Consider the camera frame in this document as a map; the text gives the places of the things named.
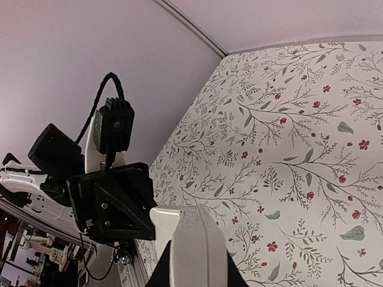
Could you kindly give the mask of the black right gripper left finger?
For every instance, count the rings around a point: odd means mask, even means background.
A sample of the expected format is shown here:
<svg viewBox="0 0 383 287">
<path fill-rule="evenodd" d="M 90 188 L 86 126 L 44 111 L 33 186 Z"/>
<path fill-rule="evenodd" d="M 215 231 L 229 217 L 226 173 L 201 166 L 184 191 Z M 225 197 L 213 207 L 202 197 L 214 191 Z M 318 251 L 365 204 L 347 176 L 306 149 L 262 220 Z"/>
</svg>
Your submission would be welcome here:
<svg viewBox="0 0 383 287">
<path fill-rule="evenodd" d="M 147 282 L 147 287 L 170 287 L 170 248 L 171 241 L 168 241 L 156 268 Z"/>
</svg>

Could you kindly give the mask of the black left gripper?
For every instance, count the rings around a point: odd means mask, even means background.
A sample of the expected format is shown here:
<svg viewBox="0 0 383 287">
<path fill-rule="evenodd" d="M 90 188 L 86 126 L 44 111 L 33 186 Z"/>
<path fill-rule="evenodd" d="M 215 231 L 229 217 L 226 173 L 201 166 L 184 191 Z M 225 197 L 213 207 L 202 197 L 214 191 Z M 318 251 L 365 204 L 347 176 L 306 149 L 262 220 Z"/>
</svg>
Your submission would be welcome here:
<svg viewBox="0 0 383 287">
<path fill-rule="evenodd" d="M 154 240 L 150 211 L 157 206 L 145 163 L 133 163 L 67 180 L 76 225 L 94 242 Z"/>
</svg>

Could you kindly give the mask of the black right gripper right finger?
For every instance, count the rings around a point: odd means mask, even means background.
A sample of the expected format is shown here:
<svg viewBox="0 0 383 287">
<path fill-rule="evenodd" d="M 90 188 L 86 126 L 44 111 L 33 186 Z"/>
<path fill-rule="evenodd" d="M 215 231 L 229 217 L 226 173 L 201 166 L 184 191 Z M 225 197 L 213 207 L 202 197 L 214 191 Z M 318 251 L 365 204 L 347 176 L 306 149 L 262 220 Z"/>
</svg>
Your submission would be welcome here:
<svg viewBox="0 0 383 287">
<path fill-rule="evenodd" d="M 232 256 L 227 252 L 227 286 L 228 287 L 248 287 L 247 283 L 241 276 Z"/>
</svg>

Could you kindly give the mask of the white remote control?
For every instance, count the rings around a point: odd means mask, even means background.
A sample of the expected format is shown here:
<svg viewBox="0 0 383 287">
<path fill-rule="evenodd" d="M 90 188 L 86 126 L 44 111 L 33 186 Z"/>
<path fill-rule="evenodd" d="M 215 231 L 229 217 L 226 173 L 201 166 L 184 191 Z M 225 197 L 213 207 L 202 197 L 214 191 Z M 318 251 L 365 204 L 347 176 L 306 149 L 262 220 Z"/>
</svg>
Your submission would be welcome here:
<svg viewBox="0 0 383 287">
<path fill-rule="evenodd" d="M 204 206 L 155 207 L 150 219 L 159 257 L 171 241 L 170 286 L 227 286 L 224 234 Z"/>
</svg>

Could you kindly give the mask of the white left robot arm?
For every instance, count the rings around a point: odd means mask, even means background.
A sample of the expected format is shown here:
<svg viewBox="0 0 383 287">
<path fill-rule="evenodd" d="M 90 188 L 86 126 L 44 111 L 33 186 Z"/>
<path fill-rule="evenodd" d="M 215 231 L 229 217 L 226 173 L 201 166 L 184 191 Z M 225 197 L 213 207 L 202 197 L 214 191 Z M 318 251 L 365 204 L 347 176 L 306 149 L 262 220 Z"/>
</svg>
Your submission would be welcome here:
<svg viewBox="0 0 383 287">
<path fill-rule="evenodd" d="M 120 120 L 92 126 L 87 146 L 49 124 L 32 146 L 32 166 L 7 154 L 1 167 L 1 206 L 55 234 L 110 245 L 154 240 L 156 206 L 148 166 L 126 164 L 131 127 Z"/>
</svg>

